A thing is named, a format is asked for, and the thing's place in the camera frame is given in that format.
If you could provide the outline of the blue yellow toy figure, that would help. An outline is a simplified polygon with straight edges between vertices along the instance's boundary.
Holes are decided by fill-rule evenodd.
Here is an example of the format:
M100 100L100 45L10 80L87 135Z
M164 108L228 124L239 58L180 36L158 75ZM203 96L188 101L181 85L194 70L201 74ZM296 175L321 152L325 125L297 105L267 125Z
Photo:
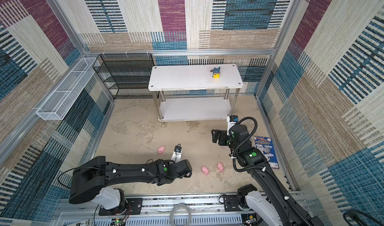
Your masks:
M214 79L219 79L221 75L221 67L218 67L218 68L215 67L212 70L210 70L210 72L212 73Z

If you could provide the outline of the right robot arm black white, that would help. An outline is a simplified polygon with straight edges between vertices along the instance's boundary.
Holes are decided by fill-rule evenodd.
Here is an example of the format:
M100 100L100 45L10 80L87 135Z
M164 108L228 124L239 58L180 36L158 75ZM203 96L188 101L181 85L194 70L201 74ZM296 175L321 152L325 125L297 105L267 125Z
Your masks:
M238 189L239 207L255 211L269 226L322 226L291 196L273 172L264 154L252 145L258 122L253 117L227 117L227 130L212 130L213 143L230 148L236 172L246 172L262 187L265 197L249 184Z

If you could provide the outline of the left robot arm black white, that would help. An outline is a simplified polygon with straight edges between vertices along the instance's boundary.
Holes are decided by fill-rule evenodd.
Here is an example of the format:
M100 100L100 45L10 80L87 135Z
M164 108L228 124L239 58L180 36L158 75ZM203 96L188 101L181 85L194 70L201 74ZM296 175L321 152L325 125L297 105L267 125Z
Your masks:
M105 156L98 156L74 169L69 203L94 202L119 214L127 203L124 191L113 188L113 185L147 183L162 186L175 179L189 178L192 171L188 160L176 163L158 159L145 164L117 164L107 162Z

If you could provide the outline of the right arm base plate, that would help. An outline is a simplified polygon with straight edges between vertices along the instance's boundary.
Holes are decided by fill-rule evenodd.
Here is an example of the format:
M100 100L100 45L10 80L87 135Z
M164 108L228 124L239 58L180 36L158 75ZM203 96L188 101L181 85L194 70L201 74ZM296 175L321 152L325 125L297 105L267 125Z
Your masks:
M223 194L219 198L219 202L224 205L226 212L248 211L245 197L239 194L227 195Z

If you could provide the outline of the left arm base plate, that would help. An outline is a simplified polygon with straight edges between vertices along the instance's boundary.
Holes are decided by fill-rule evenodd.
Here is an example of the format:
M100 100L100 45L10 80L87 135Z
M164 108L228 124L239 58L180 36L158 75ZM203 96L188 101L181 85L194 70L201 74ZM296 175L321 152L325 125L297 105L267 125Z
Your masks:
M142 209L143 198L128 198L120 202L120 204L111 210L103 207L98 212L98 216L120 216L120 215L139 215Z

